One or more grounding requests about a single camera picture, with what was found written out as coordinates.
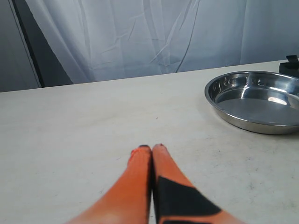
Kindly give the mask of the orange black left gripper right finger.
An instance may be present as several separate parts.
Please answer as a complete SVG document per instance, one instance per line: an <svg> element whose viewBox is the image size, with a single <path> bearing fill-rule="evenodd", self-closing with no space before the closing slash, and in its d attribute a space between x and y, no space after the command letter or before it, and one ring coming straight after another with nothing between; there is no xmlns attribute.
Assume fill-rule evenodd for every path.
<svg viewBox="0 0 299 224"><path fill-rule="evenodd" d="M167 147L152 149L153 197L157 224L243 224L211 202L186 178Z"/></svg>

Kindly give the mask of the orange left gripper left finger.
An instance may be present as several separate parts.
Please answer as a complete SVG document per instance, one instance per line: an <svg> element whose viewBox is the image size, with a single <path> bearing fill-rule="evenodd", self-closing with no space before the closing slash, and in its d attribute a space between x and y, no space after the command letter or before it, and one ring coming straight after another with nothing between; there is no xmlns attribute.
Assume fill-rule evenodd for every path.
<svg viewBox="0 0 299 224"><path fill-rule="evenodd" d="M147 224L150 215L152 152L141 145L132 150L127 167L94 205L70 224Z"/></svg>

